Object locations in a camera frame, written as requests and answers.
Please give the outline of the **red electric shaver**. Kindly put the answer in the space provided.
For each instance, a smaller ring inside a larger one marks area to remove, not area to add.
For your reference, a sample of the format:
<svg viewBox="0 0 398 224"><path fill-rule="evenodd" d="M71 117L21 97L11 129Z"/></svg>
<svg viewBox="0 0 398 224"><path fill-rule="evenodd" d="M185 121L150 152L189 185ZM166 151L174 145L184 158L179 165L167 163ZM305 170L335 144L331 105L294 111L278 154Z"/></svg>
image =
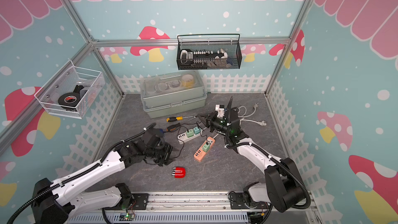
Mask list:
<svg viewBox="0 0 398 224"><path fill-rule="evenodd" d="M172 170L172 176L175 178L184 178L186 175L186 169L183 167L175 167Z"/></svg>

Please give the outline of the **teal charger adapter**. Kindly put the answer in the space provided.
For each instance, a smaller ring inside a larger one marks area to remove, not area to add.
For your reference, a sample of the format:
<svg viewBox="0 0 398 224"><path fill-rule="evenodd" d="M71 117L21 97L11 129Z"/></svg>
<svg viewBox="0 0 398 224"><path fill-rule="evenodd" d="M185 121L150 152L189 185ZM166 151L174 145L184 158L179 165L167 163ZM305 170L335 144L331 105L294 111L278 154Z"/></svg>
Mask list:
<svg viewBox="0 0 398 224"><path fill-rule="evenodd" d="M202 129L200 127L194 127L193 128L194 135L198 135L202 133Z"/></svg>

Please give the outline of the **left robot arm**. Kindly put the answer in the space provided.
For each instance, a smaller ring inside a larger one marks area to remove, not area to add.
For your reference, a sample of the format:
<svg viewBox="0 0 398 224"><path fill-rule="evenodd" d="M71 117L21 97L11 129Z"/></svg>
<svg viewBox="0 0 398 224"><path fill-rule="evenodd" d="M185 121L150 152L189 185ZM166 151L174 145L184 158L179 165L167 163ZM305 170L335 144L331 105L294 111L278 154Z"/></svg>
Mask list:
<svg viewBox="0 0 398 224"><path fill-rule="evenodd" d="M152 123L141 133L114 144L103 157L83 169L53 181L47 178L38 181L32 199L19 207L8 223L14 223L28 207L37 224L64 224L77 215L100 208L129 211L137 201L125 183L94 192L86 189L142 161L151 159L160 167L170 164L173 147L163 137L163 130Z"/></svg>

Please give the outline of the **green charger adapter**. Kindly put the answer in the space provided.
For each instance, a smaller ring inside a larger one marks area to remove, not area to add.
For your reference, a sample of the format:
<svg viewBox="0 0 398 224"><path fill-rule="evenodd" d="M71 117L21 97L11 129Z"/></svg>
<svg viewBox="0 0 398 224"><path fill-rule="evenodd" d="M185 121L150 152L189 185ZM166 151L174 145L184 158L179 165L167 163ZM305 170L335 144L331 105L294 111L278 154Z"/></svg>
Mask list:
<svg viewBox="0 0 398 224"><path fill-rule="evenodd" d="M208 150L210 149L210 144L209 143L205 143L202 147L204 152L208 152Z"/></svg>
<svg viewBox="0 0 398 224"><path fill-rule="evenodd" d="M194 130L193 129L189 129L188 131L186 131L186 136L187 136L187 138L193 137L194 136Z"/></svg>

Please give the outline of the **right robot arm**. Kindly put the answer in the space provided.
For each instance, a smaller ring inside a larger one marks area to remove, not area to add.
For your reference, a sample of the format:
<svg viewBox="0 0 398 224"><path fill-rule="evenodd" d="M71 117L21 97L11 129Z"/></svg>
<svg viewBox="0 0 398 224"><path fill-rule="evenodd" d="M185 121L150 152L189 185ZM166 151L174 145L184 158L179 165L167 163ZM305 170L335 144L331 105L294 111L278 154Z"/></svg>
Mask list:
<svg viewBox="0 0 398 224"><path fill-rule="evenodd" d="M263 172L264 183L254 182L243 189L244 204L255 208L265 203L281 213L290 208L309 208L310 193L295 162L275 156L256 144L241 128L245 116L240 115L239 108L233 107L232 102L217 105L213 112L199 114L198 119L210 132L224 136L225 148L245 157Z"/></svg>

